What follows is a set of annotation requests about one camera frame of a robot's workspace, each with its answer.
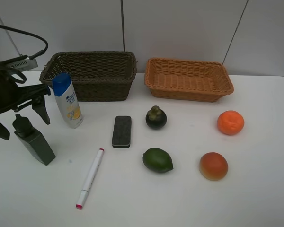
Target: orange wicker basket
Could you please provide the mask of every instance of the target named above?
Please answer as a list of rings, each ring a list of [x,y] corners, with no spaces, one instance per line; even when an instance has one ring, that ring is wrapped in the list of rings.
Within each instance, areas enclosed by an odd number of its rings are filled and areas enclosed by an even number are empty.
[[[216,102],[233,92],[225,67],[217,62],[151,58],[144,82],[159,98]]]

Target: dark brown wicker basket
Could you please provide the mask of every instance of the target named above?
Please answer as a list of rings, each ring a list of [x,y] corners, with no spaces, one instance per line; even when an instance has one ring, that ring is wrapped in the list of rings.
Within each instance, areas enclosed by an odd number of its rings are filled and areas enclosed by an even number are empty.
[[[94,51],[55,54],[41,72],[40,81],[52,86],[52,79],[67,72],[79,101],[123,101],[127,98],[137,67],[131,52]]]

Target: marker cap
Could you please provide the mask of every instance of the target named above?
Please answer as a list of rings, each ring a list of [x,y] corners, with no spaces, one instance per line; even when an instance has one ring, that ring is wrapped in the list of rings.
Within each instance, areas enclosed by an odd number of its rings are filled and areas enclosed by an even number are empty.
[[[80,197],[79,197],[78,202],[76,204],[76,208],[77,209],[82,209],[83,208],[83,205],[84,205],[85,200],[87,199],[88,195],[89,195],[89,192],[81,190]]]

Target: white bottle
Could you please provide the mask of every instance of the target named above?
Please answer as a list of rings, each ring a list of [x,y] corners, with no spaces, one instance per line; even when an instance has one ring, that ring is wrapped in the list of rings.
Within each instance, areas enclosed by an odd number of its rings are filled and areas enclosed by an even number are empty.
[[[63,119],[71,128],[77,128],[82,123],[83,117],[68,73],[55,76],[53,92]]]

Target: mangosteen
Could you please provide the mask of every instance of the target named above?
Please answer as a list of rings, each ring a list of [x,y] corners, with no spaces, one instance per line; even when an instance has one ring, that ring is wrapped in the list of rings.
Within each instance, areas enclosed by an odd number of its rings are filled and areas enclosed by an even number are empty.
[[[145,120],[152,129],[160,129],[166,124],[167,116],[163,110],[155,105],[147,112]]]

